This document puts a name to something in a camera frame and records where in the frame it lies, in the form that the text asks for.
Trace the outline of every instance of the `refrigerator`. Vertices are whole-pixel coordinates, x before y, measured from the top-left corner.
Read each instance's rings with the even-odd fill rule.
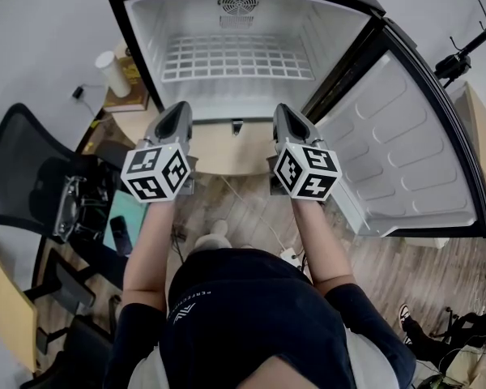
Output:
[[[271,120],[284,103],[342,167],[365,236],[486,237],[486,185],[450,98],[376,0],[109,0],[158,109]]]

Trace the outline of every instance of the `wall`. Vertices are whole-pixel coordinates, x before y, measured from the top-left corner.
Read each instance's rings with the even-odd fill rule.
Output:
[[[449,36],[458,47],[477,36],[484,14],[477,0],[378,0],[411,39],[427,63],[436,63],[455,53]],[[486,0],[481,0],[486,10]],[[486,106],[486,42],[471,55],[472,68],[461,79],[468,81]],[[451,93],[458,87],[449,86]]]
[[[96,56],[121,39],[108,0],[0,0],[0,121],[23,102],[43,126],[75,149],[92,113],[70,100],[81,83],[103,79]],[[87,88],[85,100],[98,111],[102,87]],[[22,289],[31,283],[40,237],[0,226],[0,258]],[[18,387],[25,370],[0,342],[0,389]]]

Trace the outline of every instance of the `door panel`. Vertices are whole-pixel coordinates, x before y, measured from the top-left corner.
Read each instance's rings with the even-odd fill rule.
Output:
[[[365,52],[317,123],[342,166],[333,196],[350,225],[369,236],[486,237],[484,180],[441,85],[388,26]]]

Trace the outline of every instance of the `book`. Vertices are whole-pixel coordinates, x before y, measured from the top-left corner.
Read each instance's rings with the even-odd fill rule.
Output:
[[[115,250],[115,241],[113,240],[112,227],[110,221],[114,217],[123,216],[128,230],[128,236],[131,245],[135,246],[135,242],[139,237],[140,229],[143,226],[144,217],[147,212],[147,203],[140,203],[131,194],[116,190],[113,196],[112,207],[108,215],[108,222],[106,230],[104,231],[103,245]]]
[[[147,107],[149,95],[140,77],[139,70],[133,62],[133,58],[120,58],[119,62],[121,63],[124,75],[126,75],[126,78],[130,82],[131,92],[124,98],[119,98],[113,93],[111,88],[108,88],[103,110],[107,113],[144,111]]]

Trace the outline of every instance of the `floor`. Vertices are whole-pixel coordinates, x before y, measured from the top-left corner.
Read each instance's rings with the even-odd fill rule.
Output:
[[[113,120],[102,122],[97,127],[85,150],[93,152],[101,139],[129,143]],[[196,239],[208,233],[212,222],[218,219],[228,222],[228,239],[234,247],[251,245],[279,255],[281,245],[272,228],[284,246],[291,246],[298,254],[301,253],[302,244],[289,198],[270,196],[267,176],[228,177],[224,180],[198,174],[196,181],[194,195],[177,200],[175,225],[179,232],[186,235],[185,242],[181,244],[184,256],[193,249]],[[228,183],[244,203],[232,192]],[[326,203],[325,213],[352,261],[359,285],[400,335],[402,332],[397,323],[397,313],[404,302],[411,307],[413,317],[421,322],[426,332],[446,327],[447,306],[458,314],[486,311],[485,240],[452,239],[441,250],[409,246],[402,238],[355,236],[331,199]],[[85,266],[69,246],[47,243],[45,256],[50,247],[55,247],[76,267]],[[170,250],[168,284],[180,264],[178,254]],[[92,277],[87,284],[97,296],[89,314],[96,323],[108,330],[108,299],[113,294],[120,294],[120,290],[99,276]],[[70,324],[71,316],[51,297],[37,300],[36,306],[39,324],[46,331],[56,331]],[[50,366],[56,353],[61,350],[63,339],[54,341],[46,356],[38,353],[40,371]]]

